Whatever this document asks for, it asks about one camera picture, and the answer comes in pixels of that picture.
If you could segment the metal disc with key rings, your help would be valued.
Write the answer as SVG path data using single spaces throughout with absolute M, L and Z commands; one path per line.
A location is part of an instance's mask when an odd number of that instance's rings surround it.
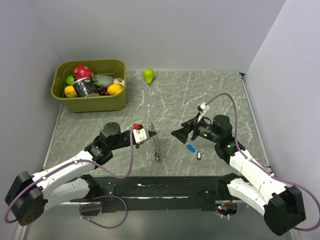
M 155 125 L 154 125 L 153 122 L 151 122 L 149 124 L 148 130 L 151 131 L 151 132 L 155 132 L 155 135 L 153 135 L 151 137 L 152 146 L 153 146 L 153 149 L 154 149 L 154 159 L 155 159 L 156 162 L 161 163 L 162 162 L 162 157 L 163 157 L 162 148 L 161 148 L 160 141 L 159 141 L 159 138 L 158 138 L 157 130 L 156 130 Z

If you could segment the blue tag key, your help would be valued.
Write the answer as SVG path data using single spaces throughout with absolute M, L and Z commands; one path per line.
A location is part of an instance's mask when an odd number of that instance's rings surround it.
M 195 153 L 195 152 L 196 152 L 196 148 L 193 147 L 193 146 L 190 145 L 190 144 L 187 145 L 187 148 L 188 148 L 188 150 L 191 151 L 192 153 Z

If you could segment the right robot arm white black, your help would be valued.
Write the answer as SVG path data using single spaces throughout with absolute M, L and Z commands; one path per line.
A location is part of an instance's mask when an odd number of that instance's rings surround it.
M 252 158 L 233 136 L 228 116 L 217 115 L 212 123 L 194 117 L 181 126 L 172 131 L 172 136 L 185 144 L 192 133 L 192 141 L 202 137 L 215 143 L 219 158 L 240 173 L 230 173 L 219 180 L 218 193 L 223 199 L 236 197 L 244 201 L 263 216 L 266 225 L 278 236 L 306 220 L 301 191 L 276 180 Z

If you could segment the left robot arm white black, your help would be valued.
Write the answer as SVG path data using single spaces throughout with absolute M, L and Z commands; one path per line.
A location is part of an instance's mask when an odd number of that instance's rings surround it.
M 29 174 L 23 171 L 18 174 L 4 199 L 7 204 L 4 221 L 26 226 L 46 210 L 62 203 L 76 199 L 95 200 L 100 186 L 89 173 L 100 168 L 114 178 L 127 178 L 129 172 L 116 175 L 103 166 L 113 158 L 112 151 L 139 148 L 156 135 L 156 131 L 141 124 L 121 131 L 118 123 L 107 123 L 93 142 L 72 158 L 41 172 Z

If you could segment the black tag key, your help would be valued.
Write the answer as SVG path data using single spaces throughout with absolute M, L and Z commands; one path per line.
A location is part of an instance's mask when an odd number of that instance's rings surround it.
M 209 152 L 208 151 L 205 151 L 205 150 L 203 150 L 203 149 L 199 149 L 198 151 L 197 151 L 197 153 L 196 153 L 196 159 L 198 160 L 198 161 L 200 161 L 201 159 L 202 159 L 202 155 L 203 154 L 208 154 Z

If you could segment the orange fruit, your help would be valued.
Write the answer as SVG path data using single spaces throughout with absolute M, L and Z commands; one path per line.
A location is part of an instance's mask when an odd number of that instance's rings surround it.
M 109 95 L 116 95 L 123 90 L 123 87 L 120 84 L 112 84 L 107 88 Z

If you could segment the green pear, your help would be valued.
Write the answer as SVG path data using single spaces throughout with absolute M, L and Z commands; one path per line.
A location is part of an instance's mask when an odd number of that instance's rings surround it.
M 152 82 L 153 82 L 153 79 L 155 77 L 155 72 L 153 69 L 151 68 L 148 68 L 146 70 L 143 71 L 143 77 L 144 77 L 144 80 L 145 82 L 148 84 L 148 85 L 151 85 Z

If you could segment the dark red grapes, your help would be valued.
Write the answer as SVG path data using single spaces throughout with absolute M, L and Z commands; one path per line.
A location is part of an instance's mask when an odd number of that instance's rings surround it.
M 108 96 L 109 95 L 106 88 L 104 88 L 102 86 L 97 86 L 97 85 L 95 86 L 95 88 L 100 96 Z

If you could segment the clear plastic bottle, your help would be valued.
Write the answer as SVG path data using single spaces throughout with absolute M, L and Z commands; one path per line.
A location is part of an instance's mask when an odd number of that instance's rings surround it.
M 97 81 L 98 86 L 102 86 L 103 88 L 108 88 L 113 84 L 121 85 L 122 87 L 125 85 L 125 81 L 121 78 L 114 78 L 109 75 L 95 74 L 95 80 Z

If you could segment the olive green plastic bin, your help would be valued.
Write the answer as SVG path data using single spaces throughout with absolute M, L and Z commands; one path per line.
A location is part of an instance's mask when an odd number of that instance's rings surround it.
M 77 66 L 87 66 L 94 74 L 107 75 L 124 80 L 123 90 L 115 95 L 68 98 L 64 96 L 65 80 Z M 55 71 L 51 95 L 72 113 L 119 111 L 127 102 L 127 69 L 120 59 L 73 60 L 61 64 Z

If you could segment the black printed can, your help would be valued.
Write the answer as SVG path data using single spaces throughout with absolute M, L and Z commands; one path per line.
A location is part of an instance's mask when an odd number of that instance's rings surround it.
M 79 97 L 98 97 L 99 93 L 88 77 L 78 79 L 74 82 L 73 87 Z

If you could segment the yellow lemon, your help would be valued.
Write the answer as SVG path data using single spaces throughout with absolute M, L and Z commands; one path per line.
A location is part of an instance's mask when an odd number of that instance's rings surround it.
M 67 98 L 76 98 L 78 96 L 75 88 L 71 85 L 64 88 L 64 94 Z

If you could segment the red dragon fruit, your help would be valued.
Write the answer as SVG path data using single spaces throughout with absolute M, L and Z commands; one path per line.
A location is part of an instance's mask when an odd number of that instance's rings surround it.
M 93 79 L 94 72 L 86 65 L 78 65 L 73 69 L 73 76 L 76 80 L 82 78 Z

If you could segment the green lime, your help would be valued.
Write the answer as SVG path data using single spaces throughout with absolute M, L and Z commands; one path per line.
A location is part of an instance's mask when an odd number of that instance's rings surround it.
M 68 86 L 73 86 L 73 84 L 75 83 L 76 79 L 73 75 L 69 75 L 66 79 L 65 79 L 65 83 Z

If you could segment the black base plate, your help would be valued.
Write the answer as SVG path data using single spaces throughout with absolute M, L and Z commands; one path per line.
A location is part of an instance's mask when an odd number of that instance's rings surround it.
M 96 197 L 102 213 L 157 210 L 215 211 L 218 203 L 237 199 L 227 192 L 222 176 L 97 176 Z

